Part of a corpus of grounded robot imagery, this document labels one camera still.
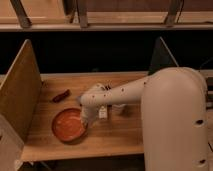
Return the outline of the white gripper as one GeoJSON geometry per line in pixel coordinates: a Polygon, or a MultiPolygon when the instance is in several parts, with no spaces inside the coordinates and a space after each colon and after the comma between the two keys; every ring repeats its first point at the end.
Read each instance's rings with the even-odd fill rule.
{"type": "Polygon", "coordinates": [[[91,126],[97,118],[97,109],[83,107],[81,111],[81,120],[84,124],[91,126]]]}

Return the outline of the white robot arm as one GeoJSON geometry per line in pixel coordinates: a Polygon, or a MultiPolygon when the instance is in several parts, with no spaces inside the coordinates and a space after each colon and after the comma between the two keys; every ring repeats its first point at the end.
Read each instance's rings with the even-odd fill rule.
{"type": "Polygon", "coordinates": [[[81,117],[102,105],[139,101],[146,171],[209,171],[207,83],[196,70],[169,67],[120,87],[98,87],[79,98],[81,117]]]}

